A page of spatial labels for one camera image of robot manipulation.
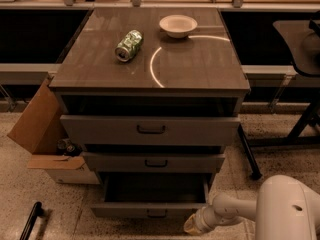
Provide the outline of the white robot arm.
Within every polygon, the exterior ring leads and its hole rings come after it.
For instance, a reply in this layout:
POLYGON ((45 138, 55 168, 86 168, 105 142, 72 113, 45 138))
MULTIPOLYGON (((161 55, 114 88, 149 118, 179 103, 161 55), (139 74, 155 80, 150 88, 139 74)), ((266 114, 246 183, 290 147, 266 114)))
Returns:
POLYGON ((242 218, 255 222, 255 240, 317 240, 320 195, 292 177, 272 176, 261 185, 256 200, 217 194, 188 218, 184 231, 203 235, 242 218))

